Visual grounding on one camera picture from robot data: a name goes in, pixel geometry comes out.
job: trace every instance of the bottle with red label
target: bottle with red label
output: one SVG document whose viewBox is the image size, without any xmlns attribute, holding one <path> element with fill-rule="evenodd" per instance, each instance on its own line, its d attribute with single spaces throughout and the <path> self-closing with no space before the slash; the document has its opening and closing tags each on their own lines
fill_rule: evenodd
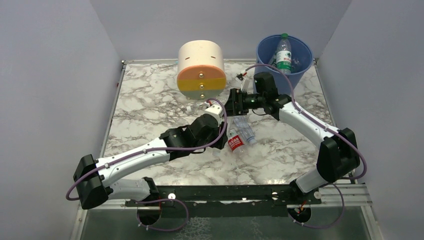
<svg viewBox="0 0 424 240">
<path fill-rule="evenodd" d="M 236 154 L 239 158 L 246 154 L 246 146 L 235 128 L 230 129 L 228 132 L 228 146 L 233 154 Z"/>
</svg>

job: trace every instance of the blue bucket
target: blue bucket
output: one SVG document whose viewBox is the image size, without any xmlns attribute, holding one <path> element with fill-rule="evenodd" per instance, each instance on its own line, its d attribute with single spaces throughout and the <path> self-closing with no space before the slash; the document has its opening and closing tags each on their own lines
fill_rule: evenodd
<svg viewBox="0 0 424 240">
<path fill-rule="evenodd" d="M 268 64 L 277 50 L 277 45 L 280 40 L 281 34 L 271 35 L 260 41 L 256 48 L 256 63 Z M 291 85 L 293 85 L 293 88 L 295 88 L 304 73 L 311 67 L 314 58 L 309 46 L 299 38 L 288 36 L 288 41 L 291 45 L 291 65 L 294 67 L 294 69 L 292 69 L 294 73 L 287 74 L 287 77 Z M 272 74 L 279 94 L 290 95 L 289 84 L 283 75 L 267 66 L 258 66 L 254 68 L 254 74 L 262 72 L 270 72 Z M 253 84 L 253 90 L 256 93 L 255 84 Z"/>
</svg>

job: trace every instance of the robotic arm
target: robotic arm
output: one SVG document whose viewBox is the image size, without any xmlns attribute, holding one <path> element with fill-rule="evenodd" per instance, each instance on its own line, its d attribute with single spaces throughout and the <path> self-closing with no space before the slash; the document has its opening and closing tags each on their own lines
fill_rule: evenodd
<svg viewBox="0 0 424 240">
<path fill-rule="evenodd" d="M 226 115 L 246 115 L 249 109 L 263 108 L 276 120 L 294 127 L 319 148 L 316 168 L 290 183 L 294 198 L 302 198 L 303 195 L 324 184 L 333 183 L 359 166 L 358 155 L 337 136 L 327 131 L 327 129 L 337 131 L 356 147 L 355 134 L 350 129 L 339 130 L 313 117 L 315 121 L 326 126 L 326 129 L 319 127 L 295 107 L 288 95 L 278 94 L 274 78 L 268 72 L 256 74 L 254 81 L 257 93 L 247 94 L 236 88 L 230 90 L 225 104 Z M 84 156 L 73 176 L 75 183 L 90 171 L 99 170 L 76 185 L 82 208 L 95 208 L 108 199 L 150 200 L 150 196 L 157 194 L 154 192 L 157 189 L 151 178 L 145 177 L 141 180 L 122 178 L 151 165 L 166 163 L 189 154 L 202 153 L 196 152 L 198 147 L 212 142 L 221 131 L 224 131 L 222 137 L 209 147 L 223 149 L 228 140 L 226 125 L 222 122 L 223 114 L 222 107 L 214 104 L 192 124 L 168 129 L 160 137 L 143 146 L 99 159 L 93 159 L 92 155 Z"/>
</svg>

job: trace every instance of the gray wall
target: gray wall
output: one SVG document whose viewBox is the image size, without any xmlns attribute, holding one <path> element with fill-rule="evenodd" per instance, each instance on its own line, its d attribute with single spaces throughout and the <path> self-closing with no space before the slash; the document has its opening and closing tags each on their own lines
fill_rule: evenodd
<svg viewBox="0 0 424 240">
<path fill-rule="evenodd" d="M 254 58 L 266 36 L 287 32 L 319 57 L 351 0 L 91 0 L 121 59 L 177 58 L 211 40 L 224 58 Z"/>
<path fill-rule="evenodd" d="M 0 26 L 0 239 L 68 239 L 121 62 L 88 0 L 2 1 Z"/>
<path fill-rule="evenodd" d="M 424 235 L 424 1 L 353 0 L 318 62 L 338 127 L 352 128 L 383 236 Z"/>
</svg>

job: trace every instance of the white marble tabletop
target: white marble tabletop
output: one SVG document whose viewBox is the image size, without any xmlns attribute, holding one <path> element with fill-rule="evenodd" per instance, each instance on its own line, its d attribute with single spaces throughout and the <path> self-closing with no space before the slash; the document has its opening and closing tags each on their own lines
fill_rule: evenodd
<svg viewBox="0 0 424 240">
<path fill-rule="evenodd" d="M 227 62 L 227 85 L 239 88 L 235 75 L 252 63 Z M 253 77 L 253 70 L 247 74 Z M 157 138 L 169 128 L 191 124 L 198 114 L 188 114 L 187 100 L 177 88 L 176 64 L 128 64 L 119 92 L 105 157 L 139 147 Z M 307 111 L 331 124 L 330 114 L 315 68 L 303 75 L 294 89 L 296 101 Z M 236 158 L 228 146 L 220 157 L 205 153 L 192 154 L 165 164 L 154 165 L 128 179 L 151 177 L 157 185 L 246 185 L 288 184 L 313 168 L 318 149 L 291 126 L 271 116 L 247 115 L 257 144 L 248 146 L 248 157 Z"/>
</svg>

